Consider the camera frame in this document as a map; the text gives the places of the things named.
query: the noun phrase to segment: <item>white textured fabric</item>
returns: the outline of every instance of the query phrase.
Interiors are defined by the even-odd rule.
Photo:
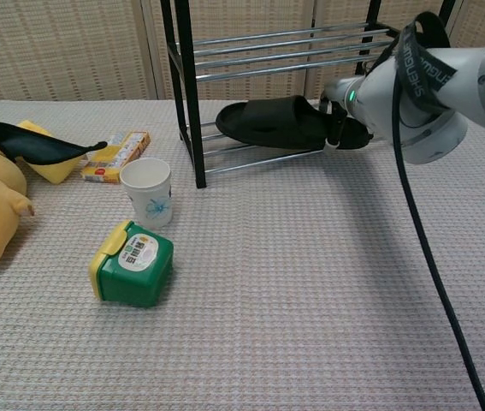
[[[479,409],[384,141],[197,190],[173,102],[0,102],[1,122],[26,118],[83,144],[152,133],[174,275],[157,307],[97,301],[86,267],[130,202],[23,166],[37,215],[0,261],[1,410]],[[485,388],[485,130],[408,170]]]

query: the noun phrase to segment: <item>yellow lid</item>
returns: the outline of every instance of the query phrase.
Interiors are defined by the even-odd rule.
[[[98,272],[99,267],[110,255],[115,255],[119,252],[127,239],[126,227],[130,224],[130,220],[125,220],[113,229],[107,240],[98,249],[96,255],[92,259],[90,266],[88,267],[88,277],[94,290],[94,295],[102,300],[101,293],[99,292]]]

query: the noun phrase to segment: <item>paper cup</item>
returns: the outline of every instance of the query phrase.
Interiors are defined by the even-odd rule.
[[[147,229],[158,229],[172,219],[170,176],[170,166],[158,158],[140,158],[121,170],[121,183],[136,218]]]

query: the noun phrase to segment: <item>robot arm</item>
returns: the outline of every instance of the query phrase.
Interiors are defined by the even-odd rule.
[[[457,71],[450,78],[444,74],[436,78],[443,86],[434,94],[449,109],[439,115],[419,110],[409,96],[402,93],[400,137],[404,159],[411,164],[425,164],[453,150],[466,134],[464,117],[485,127],[485,47],[427,51]],[[395,75],[396,61],[390,57],[365,77],[328,83],[325,94],[372,132],[392,139]]]

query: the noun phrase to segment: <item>green box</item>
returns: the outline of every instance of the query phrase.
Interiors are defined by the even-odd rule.
[[[174,244],[127,220],[99,248],[88,270],[102,301],[152,307],[172,271]]]

